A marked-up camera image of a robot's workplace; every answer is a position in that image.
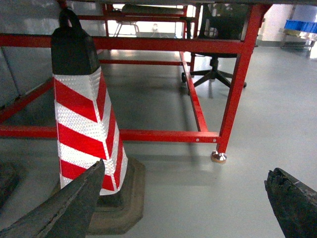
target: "blue container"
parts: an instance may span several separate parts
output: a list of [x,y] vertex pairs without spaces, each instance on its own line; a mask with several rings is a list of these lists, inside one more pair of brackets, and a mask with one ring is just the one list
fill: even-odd
[[314,23],[313,33],[317,33],[317,22]]
[[286,20],[285,29],[300,31],[304,25],[302,21]]
[[314,22],[305,22],[301,31],[312,33],[312,32],[314,32],[314,29],[315,29]]

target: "red crossbar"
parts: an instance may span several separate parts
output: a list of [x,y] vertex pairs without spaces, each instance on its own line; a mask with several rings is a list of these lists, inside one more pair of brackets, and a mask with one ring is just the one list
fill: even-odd
[[[97,50],[188,51],[213,53],[242,53],[244,43],[204,39],[93,37]],[[0,46],[51,47],[51,36],[0,34]]]
[[180,61],[154,61],[154,60],[100,59],[99,62],[100,63],[119,63],[119,64],[174,65],[174,66],[183,65],[183,63]]
[[199,103],[199,99],[198,99],[198,96],[197,96],[197,93],[195,90],[192,76],[190,75],[187,63],[185,61],[184,52],[179,52],[179,54],[180,54],[180,57],[181,57],[182,62],[183,62],[183,68],[184,68],[185,77],[186,77],[186,81],[187,81],[187,87],[189,90],[190,99],[192,101],[194,115],[195,115],[195,119],[196,119],[196,123],[197,123],[197,128],[199,131],[206,132],[206,131],[208,131],[208,127],[207,127],[207,124],[206,124],[206,121],[204,118],[203,110],[202,110],[200,103]]
[[39,96],[47,92],[52,87],[53,81],[47,81],[35,90],[33,90],[32,92],[17,99],[12,105],[2,109],[0,111],[0,123],[4,122],[5,120],[13,116],[15,113],[25,108],[30,102],[37,99]]
[[[120,135],[125,141],[186,143],[219,143],[221,141],[217,132],[121,129]],[[0,125],[0,136],[57,138],[57,129],[55,126]]]

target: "red metal table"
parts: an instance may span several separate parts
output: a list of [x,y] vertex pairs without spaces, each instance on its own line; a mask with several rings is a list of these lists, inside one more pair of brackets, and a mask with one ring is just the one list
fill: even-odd
[[[219,162],[225,161],[226,148],[230,138],[234,118],[243,89],[249,62],[256,42],[258,30],[262,19],[270,5],[250,5],[245,36],[241,41],[232,40],[203,40],[203,39],[167,39],[167,38],[114,38],[94,37],[97,50],[150,50],[150,51],[178,51],[181,61],[137,61],[137,60],[100,60],[101,63],[131,63],[131,64],[160,64],[160,65],[182,65],[186,75],[187,85],[192,101],[194,115],[198,131],[158,131],[158,130],[131,130],[121,129],[123,140],[129,141],[157,141],[157,142],[190,142],[190,143],[216,143],[216,159],[222,157]],[[50,48],[51,37],[48,35],[18,35],[0,34],[0,46],[5,47],[32,47]],[[192,77],[189,73],[188,64],[184,59],[183,52],[212,52],[237,54],[231,87],[223,115],[220,132],[208,130],[202,108],[199,103]],[[28,95],[25,95],[14,104],[0,111],[0,123],[7,120],[28,103],[52,88],[51,81],[44,83]],[[56,138],[56,128],[47,126],[18,126],[0,125],[0,136],[3,137],[33,137],[33,138]]]

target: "epoxy floor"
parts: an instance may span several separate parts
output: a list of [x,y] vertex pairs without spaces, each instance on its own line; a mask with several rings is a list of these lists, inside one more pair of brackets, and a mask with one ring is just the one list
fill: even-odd
[[[111,51],[113,59],[178,59],[178,53]],[[234,59],[220,69],[232,72]],[[197,58],[196,69],[208,68]],[[120,128],[196,130],[181,67],[104,65]],[[125,142],[128,156],[146,166],[144,217],[123,238],[282,238],[264,188],[280,167],[317,190],[317,61],[298,50],[255,48],[227,149],[215,145]],[[228,88],[197,87],[210,130],[219,131]],[[54,124],[53,94],[7,123]],[[13,161],[21,182],[0,210],[0,230],[45,201],[58,179],[55,140],[0,139],[0,161]]]

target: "red and white striped cone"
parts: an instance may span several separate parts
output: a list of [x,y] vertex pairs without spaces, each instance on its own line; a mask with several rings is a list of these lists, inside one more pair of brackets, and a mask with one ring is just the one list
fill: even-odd
[[100,195],[118,192],[128,159],[101,68],[91,75],[54,75],[54,88],[61,187],[102,158]]
[[100,195],[118,192],[128,159],[115,120],[105,79],[92,38],[81,29],[77,16],[52,35],[60,184],[66,186],[100,158],[105,177]]

